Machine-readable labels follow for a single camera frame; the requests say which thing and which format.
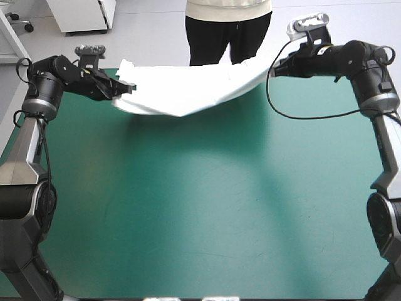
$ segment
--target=white cabinet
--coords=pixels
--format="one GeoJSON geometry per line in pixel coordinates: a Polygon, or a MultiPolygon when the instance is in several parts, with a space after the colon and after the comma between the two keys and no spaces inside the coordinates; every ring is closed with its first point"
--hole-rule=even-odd
{"type": "Polygon", "coordinates": [[[116,0],[47,0],[61,32],[106,30],[113,26],[116,0]]]}
{"type": "Polygon", "coordinates": [[[0,9],[0,64],[16,63],[20,58],[29,56],[0,9]]]}

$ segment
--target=cream sweater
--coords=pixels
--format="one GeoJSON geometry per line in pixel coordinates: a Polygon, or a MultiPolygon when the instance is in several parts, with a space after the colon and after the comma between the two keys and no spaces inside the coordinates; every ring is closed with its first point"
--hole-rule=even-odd
{"type": "Polygon", "coordinates": [[[271,0],[187,0],[185,14],[203,21],[236,22],[272,11],[271,0]]]}

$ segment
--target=black cable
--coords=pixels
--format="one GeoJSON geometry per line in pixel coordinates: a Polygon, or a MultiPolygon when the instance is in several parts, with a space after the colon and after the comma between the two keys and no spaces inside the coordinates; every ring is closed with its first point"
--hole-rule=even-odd
{"type": "Polygon", "coordinates": [[[21,66],[30,68],[30,67],[32,66],[32,61],[31,61],[29,58],[20,58],[20,59],[17,61],[16,65],[15,65],[15,71],[16,71],[16,73],[17,73],[18,78],[19,78],[22,82],[27,83],[28,85],[32,85],[32,86],[34,87],[34,89],[35,89],[35,95],[37,95],[37,94],[38,94],[38,88],[36,87],[36,85],[35,85],[33,82],[23,80],[23,78],[21,77],[21,75],[19,75],[19,67],[21,67],[21,66]],[[24,65],[24,64],[23,64],[23,61],[24,61],[24,60],[26,60],[26,61],[28,62],[27,65],[24,65]]]}
{"type": "Polygon", "coordinates": [[[14,125],[19,128],[21,126],[17,123],[17,120],[16,120],[17,114],[19,114],[19,113],[25,114],[25,118],[35,118],[36,122],[38,123],[39,131],[40,131],[40,135],[41,135],[42,143],[43,143],[43,147],[44,147],[44,154],[46,157],[46,164],[47,164],[47,168],[48,168],[47,169],[47,189],[46,189],[47,195],[46,195],[46,206],[45,206],[44,216],[40,217],[41,228],[40,228],[38,236],[35,239],[34,245],[33,245],[32,257],[19,270],[6,271],[6,272],[7,273],[19,273],[20,271],[23,271],[26,267],[28,267],[31,263],[34,263],[35,267],[38,269],[40,274],[45,279],[47,279],[47,281],[49,281],[51,287],[53,288],[53,290],[55,292],[55,301],[59,301],[62,299],[63,292],[60,290],[59,285],[57,284],[56,280],[51,275],[50,271],[46,267],[42,266],[40,264],[40,262],[38,262],[38,258],[39,258],[38,251],[39,251],[40,239],[50,229],[51,221],[53,219],[53,214],[56,209],[56,203],[57,203],[57,199],[55,196],[54,203],[51,206],[51,187],[52,187],[52,185],[51,185],[51,163],[50,163],[48,143],[47,143],[46,134],[44,131],[44,125],[47,124],[47,121],[43,118],[43,116],[41,114],[31,114],[24,110],[18,110],[13,115],[13,122],[14,122],[14,125]]]}
{"type": "Polygon", "coordinates": [[[353,111],[349,111],[349,112],[345,112],[345,113],[341,113],[341,114],[335,114],[335,115],[327,115],[327,116],[317,116],[317,117],[297,117],[297,116],[291,116],[288,115],[286,113],[283,113],[282,111],[278,110],[274,104],[272,103],[271,99],[270,99],[270,94],[269,94],[269,78],[270,78],[270,74],[271,74],[271,70],[273,69],[274,64],[276,63],[277,59],[279,58],[279,56],[282,54],[282,52],[284,51],[284,49],[291,44],[291,41],[287,42],[279,51],[279,53],[277,54],[276,58],[273,60],[272,64],[270,65],[269,71],[268,71],[268,76],[266,79],[266,96],[268,98],[268,102],[270,107],[273,109],[273,111],[275,111],[277,114],[289,118],[289,119],[293,119],[293,120],[321,120],[321,119],[332,119],[332,118],[338,118],[338,117],[344,117],[347,115],[351,115],[351,114],[355,114],[355,113],[360,113],[361,110],[353,110],[353,111]]]}
{"type": "MultiPolygon", "coordinates": [[[[365,109],[362,109],[362,110],[361,110],[361,109],[358,109],[358,110],[352,110],[352,111],[345,112],[345,113],[340,113],[340,114],[326,115],[326,116],[317,116],[317,117],[298,117],[298,116],[291,116],[291,115],[288,115],[288,114],[283,113],[282,111],[278,110],[278,109],[274,106],[273,102],[272,102],[271,99],[270,99],[270,94],[269,94],[269,79],[270,79],[271,70],[273,69],[274,64],[276,63],[276,61],[277,61],[277,59],[279,58],[279,56],[282,54],[282,52],[284,51],[284,49],[285,49],[289,44],[291,44],[291,41],[287,42],[287,43],[280,49],[279,53],[277,54],[277,56],[275,57],[275,59],[273,60],[272,64],[271,64],[270,67],[269,67],[269,71],[268,71],[268,75],[267,75],[267,79],[266,79],[266,96],[267,96],[267,99],[268,99],[268,102],[269,102],[270,107],[271,107],[277,114],[279,114],[279,115],[281,115],[281,116],[283,116],[283,117],[286,117],[286,118],[288,118],[288,119],[293,119],[293,120],[323,120],[323,119],[333,119],[333,118],[344,117],[344,116],[352,115],[352,114],[355,114],[355,113],[362,113],[362,112],[367,112],[367,111],[374,111],[374,112],[378,112],[378,115],[377,115],[377,116],[379,116],[379,115],[386,115],[387,117],[393,119],[394,121],[396,121],[398,124],[401,125],[401,120],[398,119],[398,118],[396,118],[395,116],[391,115],[392,113],[396,113],[396,112],[390,112],[390,113],[387,112],[387,113],[383,113],[382,111],[380,111],[380,110],[378,110],[378,109],[375,109],[375,108],[365,108],[365,109]]],[[[388,46],[379,47],[377,50],[384,49],[384,48],[386,48],[386,47],[388,47],[388,46]]],[[[395,58],[395,53],[393,53],[393,57],[392,57],[388,62],[380,62],[380,63],[378,62],[378,63],[379,63],[379,65],[382,64],[381,66],[383,66],[383,65],[389,65],[389,62],[393,62],[394,58],[395,58]]]]}

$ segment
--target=person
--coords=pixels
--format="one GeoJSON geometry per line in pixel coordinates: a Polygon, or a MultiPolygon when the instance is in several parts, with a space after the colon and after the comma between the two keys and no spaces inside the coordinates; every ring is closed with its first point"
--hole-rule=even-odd
{"type": "Polygon", "coordinates": [[[187,0],[190,66],[218,64],[228,44],[232,64],[256,56],[271,15],[271,0],[187,0]]]}

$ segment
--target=table surface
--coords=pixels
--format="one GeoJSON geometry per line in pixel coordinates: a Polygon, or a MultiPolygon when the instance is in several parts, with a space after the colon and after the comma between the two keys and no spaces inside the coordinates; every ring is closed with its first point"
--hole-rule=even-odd
{"type": "MultiPolygon", "coordinates": [[[[332,78],[274,79],[271,96],[295,115],[357,106],[332,78]]],[[[360,298],[386,266],[365,212],[382,166],[361,115],[287,120],[263,85],[181,119],[66,93],[48,140],[59,201],[41,250],[68,295],[360,298]]],[[[15,294],[0,275],[0,295],[15,294]]]]}

